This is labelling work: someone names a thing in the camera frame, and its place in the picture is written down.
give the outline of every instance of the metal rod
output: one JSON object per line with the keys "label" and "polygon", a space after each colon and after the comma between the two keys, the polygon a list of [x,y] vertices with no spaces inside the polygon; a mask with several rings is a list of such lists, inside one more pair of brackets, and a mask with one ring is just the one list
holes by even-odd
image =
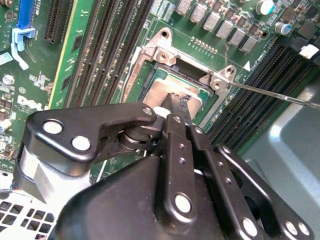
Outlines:
{"label": "metal rod", "polygon": [[283,101],[287,101],[289,103],[293,103],[293,104],[299,104],[301,106],[305,106],[305,107],[310,107],[310,108],[314,108],[314,109],[319,109],[320,110],[320,104],[316,104],[310,101],[304,101],[304,100],[300,100],[291,96],[286,96],[286,95],[282,95],[280,93],[275,93],[272,91],[267,91],[267,90],[263,90],[260,88],[256,88],[253,86],[248,86],[248,85],[244,85],[241,83],[237,83],[237,82],[228,82],[229,85],[232,85],[234,87],[240,88],[240,89],[246,89],[249,91],[253,91],[259,94],[264,94],[264,95],[268,95],[270,97],[274,97]]}

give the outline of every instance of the gray metal panel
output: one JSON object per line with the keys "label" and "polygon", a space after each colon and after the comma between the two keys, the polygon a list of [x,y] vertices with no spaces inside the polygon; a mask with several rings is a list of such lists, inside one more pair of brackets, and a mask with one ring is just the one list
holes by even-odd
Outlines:
{"label": "gray metal panel", "polygon": [[[320,103],[320,76],[298,98]],[[320,111],[291,104],[242,157],[320,239]]]}

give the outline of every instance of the motherboard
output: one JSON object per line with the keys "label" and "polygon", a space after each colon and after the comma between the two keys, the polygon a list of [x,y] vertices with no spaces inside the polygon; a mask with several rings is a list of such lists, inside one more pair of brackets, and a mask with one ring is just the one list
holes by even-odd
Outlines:
{"label": "motherboard", "polygon": [[[0,169],[47,109],[188,98],[212,145],[244,153],[319,72],[318,0],[0,0]],[[143,156],[92,168],[108,176]]]}

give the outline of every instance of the metal rivet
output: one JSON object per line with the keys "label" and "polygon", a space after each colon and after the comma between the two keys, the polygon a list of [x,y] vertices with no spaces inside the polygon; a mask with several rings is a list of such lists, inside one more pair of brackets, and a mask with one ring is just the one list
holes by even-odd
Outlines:
{"label": "metal rivet", "polygon": [[177,122],[177,123],[181,123],[181,119],[178,116],[174,116],[173,119]]}
{"label": "metal rivet", "polygon": [[72,146],[80,151],[86,151],[90,148],[91,144],[88,138],[84,136],[76,136],[72,139]]}
{"label": "metal rivet", "polygon": [[222,148],[223,148],[223,150],[224,150],[227,154],[230,154],[230,153],[231,153],[230,149],[227,148],[226,146],[223,146]]}
{"label": "metal rivet", "polygon": [[186,164],[186,160],[183,157],[180,157],[179,163],[180,164]]}
{"label": "metal rivet", "polygon": [[143,109],[143,111],[144,111],[145,114],[152,115],[152,111],[151,111],[151,109],[148,108],[148,107],[145,107],[145,108]]}
{"label": "metal rivet", "polygon": [[255,224],[249,219],[249,218],[244,218],[242,220],[243,227],[245,231],[252,237],[255,237],[258,235],[258,230],[255,226]]}
{"label": "metal rivet", "polygon": [[310,235],[310,232],[309,232],[308,228],[307,228],[306,225],[304,225],[302,222],[299,222],[299,223],[298,223],[298,227],[300,228],[301,232],[302,232],[304,235],[307,235],[307,236]]}
{"label": "metal rivet", "polygon": [[46,121],[42,127],[43,130],[49,134],[58,134],[62,132],[62,125],[57,121]]}
{"label": "metal rivet", "polygon": [[231,183],[232,183],[231,179],[228,178],[228,177],[225,179],[225,182],[226,182],[227,184],[231,184]]}
{"label": "metal rivet", "polygon": [[183,213],[188,213],[191,210],[191,203],[189,199],[182,195],[182,194],[177,194],[174,198],[174,202],[176,207]]}
{"label": "metal rivet", "polygon": [[198,134],[202,134],[202,130],[200,127],[196,126],[195,127],[195,131],[198,133]]}
{"label": "metal rivet", "polygon": [[298,235],[298,231],[297,231],[295,225],[293,225],[292,222],[286,221],[286,222],[285,222],[285,226],[286,226],[286,228],[289,230],[289,232],[290,232],[291,234],[293,234],[293,235]]}

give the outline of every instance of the blue expansion slot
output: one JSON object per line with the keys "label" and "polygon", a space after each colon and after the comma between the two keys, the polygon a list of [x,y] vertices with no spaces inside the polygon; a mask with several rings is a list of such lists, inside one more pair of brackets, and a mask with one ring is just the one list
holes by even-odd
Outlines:
{"label": "blue expansion slot", "polygon": [[27,29],[32,25],[34,15],[35,0],[21,0],[19,9],[18,24],[19,29]]}

